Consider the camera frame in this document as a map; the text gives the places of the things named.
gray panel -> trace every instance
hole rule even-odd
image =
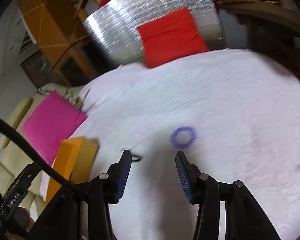
[[[188,7],[210,50],[225,47],[221,22],[212,0],[111,0],[91,14],[84,26],[115,65],[143,61],[138,26]]]

metal screw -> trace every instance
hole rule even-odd
[[[108,179],[109,178],[109,174],[108,173],[101,173],[99,175],[99,179]]]
[[[209,176],[207,174],[205,174],[205,173],[201,173],[199,175],[199,178],[202,179],[202,180],[207,180],[207,179],[209,179]]]
[[[243,182],[241,180],[236,180],[234,182],[234,184],[236,184],[238,187],[242,187],[243,186]]]

orange box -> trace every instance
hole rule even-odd
[[[63,140],[53,169],[75,184],[87,182],[98,149],[98,144],[84,137]],[[50,178],[45,206],[60,188],[61,185]]]

black cable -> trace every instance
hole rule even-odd
[[[28,155],[52,179],[54,179],[59,184],[68,187],[83,201],[87,201],[87,196],[85,195],[85,193],[83,193],[75,184],[71,183],[69,180],[66,180],[59,173],[57,173],[53,168],[51,168],[16,130],[14,130],[12,127],[10,127],[6,122],[4,122],[1,119],[0,119],[0,133],[5,135],[11,141],[13,141],[21,150],[23,150],[26,153],[26,155]]]

hand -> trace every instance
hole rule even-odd
[[[26,215],[26,218],[28,219],[28,224],[26,226],[26,230],[29,232],[34,225],[34,220],[30,217],[30,212],[23,208],[23,212]],[[6,232],[6,236],[9,240],[25,240],[23,237],[18,236],[16,234],[10,234],[8,231]]]

